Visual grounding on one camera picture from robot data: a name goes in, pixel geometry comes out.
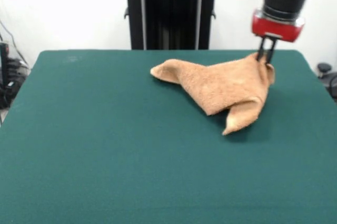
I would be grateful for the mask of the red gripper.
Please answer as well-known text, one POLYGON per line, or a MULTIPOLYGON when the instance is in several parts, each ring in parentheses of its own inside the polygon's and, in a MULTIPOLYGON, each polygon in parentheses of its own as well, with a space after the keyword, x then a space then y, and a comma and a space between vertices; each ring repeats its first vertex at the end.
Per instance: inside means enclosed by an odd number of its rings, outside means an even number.
POLYGON ((262 10, 256 9, 252 17, 252 33, 261 37, 256 60, 261 60, 266 55, 266 63, 269 64, 276 46, 276 39, 286 42, 295 42, 299 37, 304 24, 305 20, 302 17, 298 17, 296 20, 289 22, 280 21, 272 19, 265 15, 262 10), (272 37, 270 39, 272 45, 267 52, 264 48, 266 37, 272 37))

